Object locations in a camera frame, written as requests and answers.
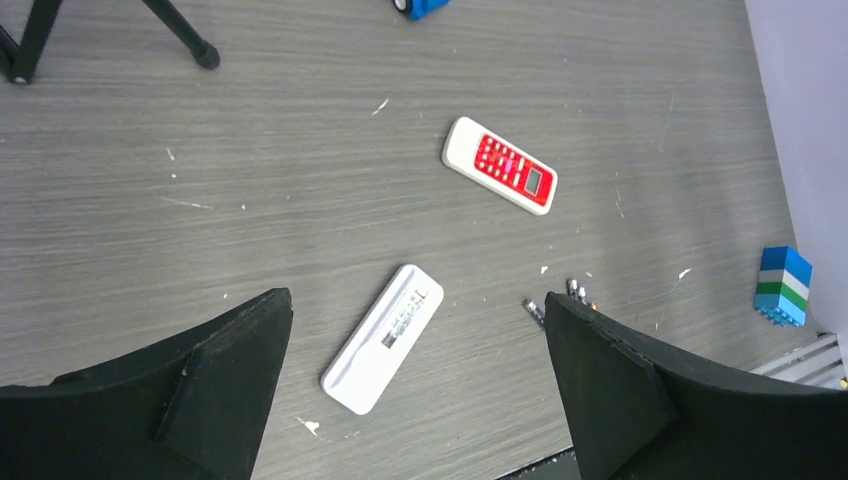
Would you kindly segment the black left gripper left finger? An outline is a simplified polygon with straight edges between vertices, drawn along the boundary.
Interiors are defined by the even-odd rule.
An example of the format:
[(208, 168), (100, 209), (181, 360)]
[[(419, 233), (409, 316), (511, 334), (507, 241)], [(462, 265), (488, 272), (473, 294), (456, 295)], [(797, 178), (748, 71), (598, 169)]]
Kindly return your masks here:
[(248, 479), (293, 323), (268, 290), (43, 386), (1, 390), (5, 479)]

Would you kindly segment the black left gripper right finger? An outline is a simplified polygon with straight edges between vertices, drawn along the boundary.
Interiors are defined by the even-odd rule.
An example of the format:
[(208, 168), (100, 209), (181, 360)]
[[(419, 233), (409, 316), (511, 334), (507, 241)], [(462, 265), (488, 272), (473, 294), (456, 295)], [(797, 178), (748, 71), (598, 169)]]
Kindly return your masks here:
[(544, 330), (585, 479), (843, 479), (847, 395), (728, 367), (562, 293)]

